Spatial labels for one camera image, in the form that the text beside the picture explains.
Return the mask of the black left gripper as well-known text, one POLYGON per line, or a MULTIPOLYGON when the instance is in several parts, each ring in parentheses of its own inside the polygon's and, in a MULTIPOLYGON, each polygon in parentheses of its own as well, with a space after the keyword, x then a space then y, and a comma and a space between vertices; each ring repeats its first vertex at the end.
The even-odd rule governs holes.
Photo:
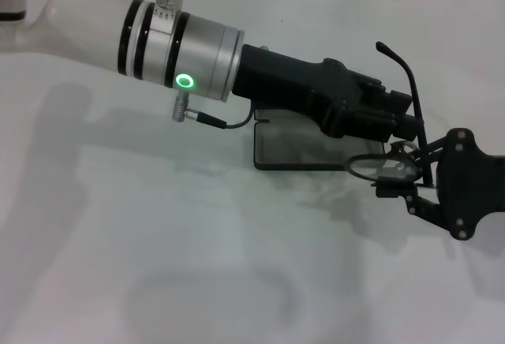
POLYGON ((304 62, 244 45, 232 93, 310 118, 332 138, 388 140, 393 134, 413 141, 419 133, 419 120, 406 114, 411 95, 391 90, 387 110, 377 104, 386 95, 379 80, 350 71, 332 58, 304 62), (395 126, 396 114, 404 116, 395 126))

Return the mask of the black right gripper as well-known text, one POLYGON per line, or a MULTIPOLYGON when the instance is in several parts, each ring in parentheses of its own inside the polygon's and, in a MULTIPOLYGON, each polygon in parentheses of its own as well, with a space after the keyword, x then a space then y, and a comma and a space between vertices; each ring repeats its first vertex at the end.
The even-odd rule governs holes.
POLYGON ((446 136, 411 152, 415 163, 434 163, 439 204, 419 196, 415 183, 378 181, 378 198, 403 198, 407 212, 460 241, 469 240, 487 215, 504 211, 504 157, 488 155, 469 129, 446 136))

